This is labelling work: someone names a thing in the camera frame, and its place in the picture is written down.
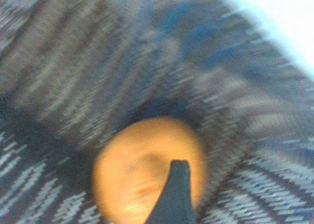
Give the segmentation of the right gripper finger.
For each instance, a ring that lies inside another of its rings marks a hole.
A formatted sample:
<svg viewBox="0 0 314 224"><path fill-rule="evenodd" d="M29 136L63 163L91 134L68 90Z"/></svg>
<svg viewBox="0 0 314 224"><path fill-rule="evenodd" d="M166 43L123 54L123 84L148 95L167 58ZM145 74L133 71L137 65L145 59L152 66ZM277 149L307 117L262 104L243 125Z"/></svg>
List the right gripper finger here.
<svg viewBox="0 0 314 224"><path fill-rule="evenodd" d="M148 224L195 224L191 202L190 167L186 160L173 160L164 189L151 214Z"/></svg>

